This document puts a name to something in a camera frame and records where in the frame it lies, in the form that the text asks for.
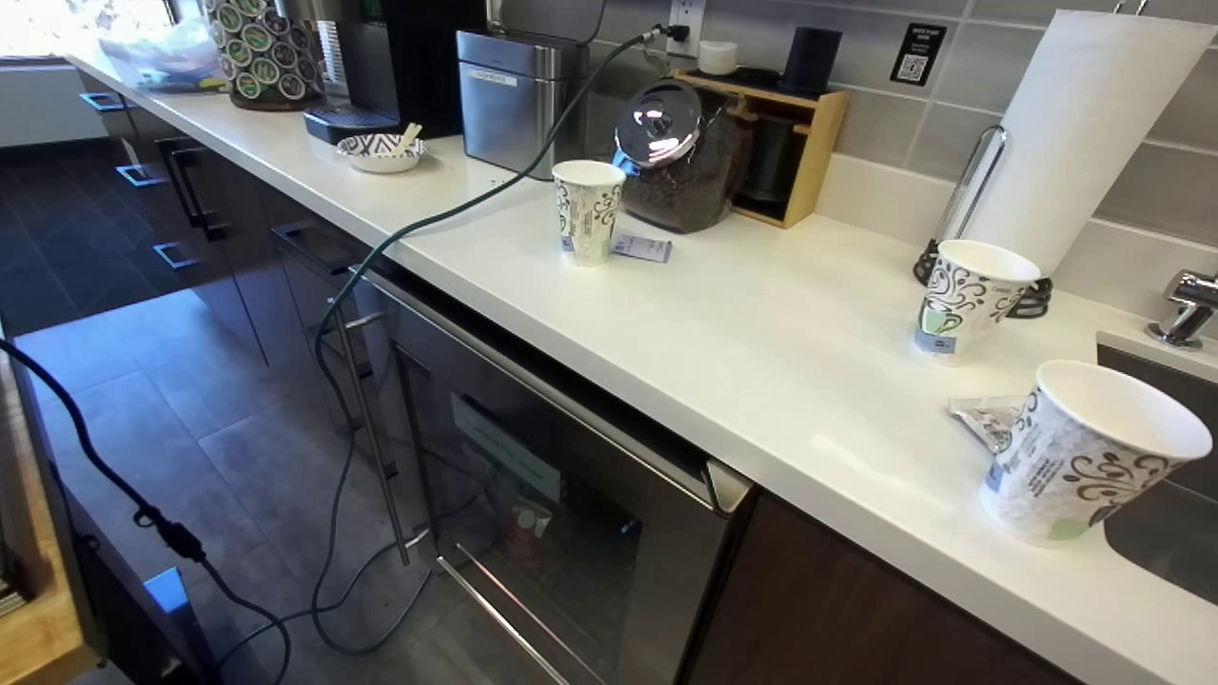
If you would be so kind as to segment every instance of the metal container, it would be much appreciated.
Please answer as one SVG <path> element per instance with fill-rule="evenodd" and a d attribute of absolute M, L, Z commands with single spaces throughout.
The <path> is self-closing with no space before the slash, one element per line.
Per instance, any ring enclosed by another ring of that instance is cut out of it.
<path fill-rule="evenodd" d="M 457 61 L 465 157 L 527 173 L 580 82 L 583 43 L 457 30 Z M 580 117 L 570 113 L 534 180 L 547 180 L 574 142 Z"/>

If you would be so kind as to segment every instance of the coffee maker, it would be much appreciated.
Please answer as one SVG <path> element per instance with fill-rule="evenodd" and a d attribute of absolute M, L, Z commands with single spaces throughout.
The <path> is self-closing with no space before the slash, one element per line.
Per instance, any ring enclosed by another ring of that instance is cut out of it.
<path fill-rule="evenodd" d="M 460 133 L 457 30 L 485 30 L 485 0 L 311 0 L 329 74 L 348 94 L 305 113 L 325 142 L 400 133 L 419 121 L 430 138 Z"/>

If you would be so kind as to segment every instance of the paper cup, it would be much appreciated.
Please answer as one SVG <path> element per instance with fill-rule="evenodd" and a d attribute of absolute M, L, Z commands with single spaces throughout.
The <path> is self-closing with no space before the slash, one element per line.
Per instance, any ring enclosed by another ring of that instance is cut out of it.
<path fill-rule="evenodd" d="M 986 497 L 1017 534 L 1071 539 L 1209 450 L 1207 424 L 1155 383 L 1043 363 Z"/>
<path fill-rule="evenodd" d="M 939 264 L 929 273 L 919 310 L 915 344 L 932 354 L 980 346 L 1036 278 L 1041 268 L 1009 249 L 980 241 L 939 245 Z"/>
<path fill-rule="evenodd" d="M 561 200 L 561 245 L 574 264 L 607 264 L 623 173 L 603 161 L 562 161 L 551 166 Z"/>

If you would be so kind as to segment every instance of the electrical outlet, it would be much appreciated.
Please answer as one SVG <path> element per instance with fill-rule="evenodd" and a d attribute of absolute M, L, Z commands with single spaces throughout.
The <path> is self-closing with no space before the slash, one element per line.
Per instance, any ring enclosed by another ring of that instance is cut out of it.
<path fill-rule="evenodd" d="M 672 4 L 672 28 L 679 28 L 679 22 L 689 28 L 689 43 L 672 43 L 672 52 L 697 57 L 703 10 L 707 10 L 707 0 L 673 0 Z"/>

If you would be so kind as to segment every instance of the dishwasher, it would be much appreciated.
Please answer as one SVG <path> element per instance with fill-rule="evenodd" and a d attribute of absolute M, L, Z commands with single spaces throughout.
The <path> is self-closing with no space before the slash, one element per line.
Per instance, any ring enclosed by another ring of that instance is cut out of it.
<path fill-rule="evenodd" d="M 397 268 L 359 310 L 404 392 L 377 424 L 408 426 L 434 567 L 547 681 L 679 681 L 753 485 Z"/>

